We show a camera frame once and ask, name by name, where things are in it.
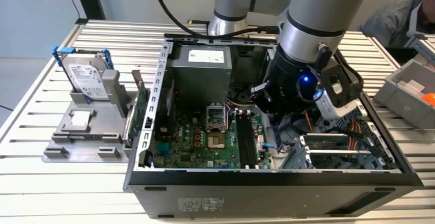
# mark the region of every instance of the robotic arm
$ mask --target robotic arm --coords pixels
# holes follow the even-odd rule
[[[249,8],[242,7],[242,0],[216,1],[222,2],[214,3],[210,35],[246,28],[248,10],[262,11],[254,7],[261,0],[254,0],[253,7],[250,0]],[[276,123],[282,115],[304,110],[320,98],[340,108],[358,97],[362,80],[346,65],[337,46],[361,1],[290,0],[268,76],[250,90],[252,101],[265,113],[274,114]],[[282,2],[288,0],[268,4],[272,14],[282,11]]]

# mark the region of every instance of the green circuit board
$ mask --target green circuit board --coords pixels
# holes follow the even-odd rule
[[[252,133],[261,125],[258,115],[250,117]],[[218,168],[238,169],[238,144],[234,114],[228,115],[225,133],[205,131],[205,116],[200,113],[178,113],[173,124],[173,134],[169,142],[157,142],[167,146],[167,153],[155,152],[154,167],[165,168]],[[252,141],[257,148],[257,137]],[[269,169],[268,154],[257,162],[258,168]]]

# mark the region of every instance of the motherboard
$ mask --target motherboard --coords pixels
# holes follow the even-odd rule
[[[204,113],[176,113],[170,136],[157,140],[154,167],[270,168],[266,149],[260,145],[265,138],[260,115],[221,108],[212,105]]]

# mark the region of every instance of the orange object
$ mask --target orange object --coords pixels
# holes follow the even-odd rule
[[[429,105],[435,106],[435,93],[428,93],[421,96],[421,99],[428,102]]]

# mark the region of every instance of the blue drive bracket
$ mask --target blue drive bracket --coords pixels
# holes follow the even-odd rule
[[[101,53],[103,54],[105,57],[105,64],[106,64],[106,68],[110,70],[114,70],[113,68],[113,62],[111,62],[111,56],[110,56],[110,52],[106,49],[106,47],[102,49]]]
[[[66,76],[66,78],[67,78],[69,84],[70,84],[70,86],[71,86],[71,88],[73,88],[73,92],[74,92],[74,93],[78,93],[78,92],[77,92],[77,89],[75,89],[75,87],[74,87],[73,81],[71,81],[70,78],[69,78],[69,75],[67,75],[67,72],[66,72],[66,70],[65,70],[65,67],[63,67],[63,65],[62,65],[62,63],[61,63],[61,59],[59,59],[59,57],[58,57],[58,54],[59,54],[59,53],[65,53],[65,54],[67,54],[67,53],[74,53],[74,52],[75,52],[75,48],[74,48],[74,47],[62,47],[58,51],[57,51],[57,48],[58,48],[57,45],[53,45],[53,46],[51,46],[51,56],[53,56],[53,58],[54,58],[54,60],[55,60],[55,62],[57,62],[57,64],[58,64],[58,66],[61,67],[62,72],[65,73],[65,76]],[[90,103],[91,99],[90,99],[87,96],[85,96],[85,98],[86,98],[86,102]]]

